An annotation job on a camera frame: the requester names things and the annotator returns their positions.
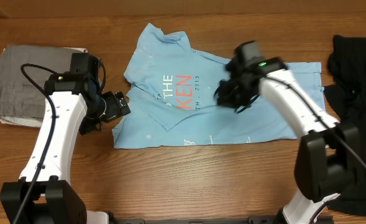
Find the light blue printed t-shirt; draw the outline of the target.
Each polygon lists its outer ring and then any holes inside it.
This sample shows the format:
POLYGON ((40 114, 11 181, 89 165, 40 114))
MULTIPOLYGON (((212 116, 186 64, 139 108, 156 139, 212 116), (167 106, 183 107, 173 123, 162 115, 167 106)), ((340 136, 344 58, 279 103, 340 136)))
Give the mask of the light blue printed t-shirt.
POLYGON ((113 129, 117 149, 245 144, 294 139, 280 113, 259 98, 241 113, 218 106, 227 59, 195 50, 185 32, 142 31, 124 72, 130 113, 113 129))

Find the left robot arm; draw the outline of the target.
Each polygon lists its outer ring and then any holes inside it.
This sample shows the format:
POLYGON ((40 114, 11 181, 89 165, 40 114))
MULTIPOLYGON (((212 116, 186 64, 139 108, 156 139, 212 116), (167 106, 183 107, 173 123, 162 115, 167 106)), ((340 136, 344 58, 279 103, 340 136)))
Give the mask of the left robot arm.
POLYGON ((12 224, 18 223, 115 223, 113 213, 94 212, 70 184, 76 138, 100 131, 130 113, 122 92, 104 92, 105 66, 88 53, 73 53, 70 69, 50 71, 39 91, 45 113, 31 157, 16 182, 5 182, 0 201, 12 224))

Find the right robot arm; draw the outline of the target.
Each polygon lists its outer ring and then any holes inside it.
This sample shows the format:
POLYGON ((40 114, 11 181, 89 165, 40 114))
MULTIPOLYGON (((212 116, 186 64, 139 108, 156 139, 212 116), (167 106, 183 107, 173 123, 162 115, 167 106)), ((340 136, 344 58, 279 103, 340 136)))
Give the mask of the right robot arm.
POLYGON ((298 190, 276 215, 252 216, 249 223, 332 223, 321 212, 357 183, 359 132, 320 108, 279 57, 266 59, 254 40, 240 44, 226 65, 230 78, 214 94, 217 105, 241 113, 258 97, 283 116, 299 149, 294 176, 298 190))

